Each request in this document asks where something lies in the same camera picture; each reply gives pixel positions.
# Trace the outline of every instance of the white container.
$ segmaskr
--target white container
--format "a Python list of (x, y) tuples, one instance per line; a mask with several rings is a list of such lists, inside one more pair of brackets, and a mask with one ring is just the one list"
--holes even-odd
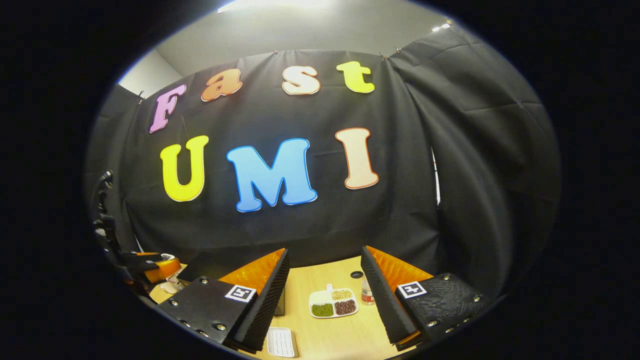
[(280, 357), (297, 357), (296, 340), (286, 327), (270, 327), (267, 331), (267, 352)]
[[(342, 290), (346, 290), (351, 294), (351, 297), (347, 298), (347, 299), (340, 299), (340, 300), (333, 300), (332, 297), (332, 293), (334, 291), (342, 291)], [(335, 310), (335, 304), (337, 302), (345, 302), (345, 301), (349, 301), (352, 300), (354, 305), (355, 305), (355, 310), (348, 313), (348, 314), (343, 314), (343, 315), (338, 315), (336, 310)], [(332, 316), (316, 316), (313, 314), (313, 312), (311, 312), (311, 307), (313, 305), (325, 305), (325, 304), (331, 304), (332, 309), (333, 309), (333, 315)], [(351, 291), (351, 289), (347, 289), (347, 288), (343, 288), (343, 289), (333, 289), (333, 286), (331, 284), (327, 284), (326, 285), (326, 290), (321, 290), (321, 291), (315, 291), (313, 293), (311, 293), (311, 295), (309, 295), (309, 314), (311, 314), (311, 316), (313, 316), (314, 318), (317, 319), (329, 319), (329, 318), (339, 318), (342, 316), (347, 316), (347, 315), (353, 315), (355, 313), (357, 313), (359, 310), (358, 308), (358, 299), (355, 297), (355, 295), (353, 294), (353, 291)]]

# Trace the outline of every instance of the green beans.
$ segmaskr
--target green beans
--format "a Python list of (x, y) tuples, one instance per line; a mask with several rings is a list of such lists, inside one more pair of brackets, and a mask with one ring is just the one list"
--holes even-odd
[(331, 304), (312, 305), (311, 313), (323, 318), (326, 318), (327, 316), (333, 316), (333, 306)]

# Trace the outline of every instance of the bottle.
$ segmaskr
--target bottle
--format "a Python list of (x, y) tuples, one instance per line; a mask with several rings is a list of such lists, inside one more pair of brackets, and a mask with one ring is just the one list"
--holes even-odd
[(373, 305), (376, 303), (366, 277), (362, 277), (362, 303), (365, 305)]

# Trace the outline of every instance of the table surface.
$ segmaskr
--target table surface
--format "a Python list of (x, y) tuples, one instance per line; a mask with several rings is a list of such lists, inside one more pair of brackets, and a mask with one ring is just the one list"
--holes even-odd
[[(389, 343), (387, 333), (375, 305), (365, 305), (360, 300), (362, 279), (351, 278), (360, 268), (360, 256), (314, 266), (291, 268), (285, 285), (285, 314), (274, 316), (272, 327), (286, 327), (294, 336), (297, 359), (314, 360), (381, 360), (411, 351), (397, 351)], [(325, 290), (331, 284), (334, 289), (349, 288), (356, 295), (358, 312), (338, 318), (318, 319), (309, 314), (309, 295)], [(171, 294), (156, 286), (151, 297), (156, 302), (168, 299)], [(250, 354), (258, 359), (289, 359), (262, 351)]]

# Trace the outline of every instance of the ceiling light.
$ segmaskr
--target ceiling light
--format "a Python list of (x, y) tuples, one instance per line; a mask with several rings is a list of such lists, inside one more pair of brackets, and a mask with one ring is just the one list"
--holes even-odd
[(259, 6), (278, 6), (289, 5), (303, 8), (315, 8), (326, 5), (329, 0), (237, 0), (232, 1), (218, 9), (218, 13), (227, 12), (229, 10), (238, 10), (243, 8), (256, 8)]

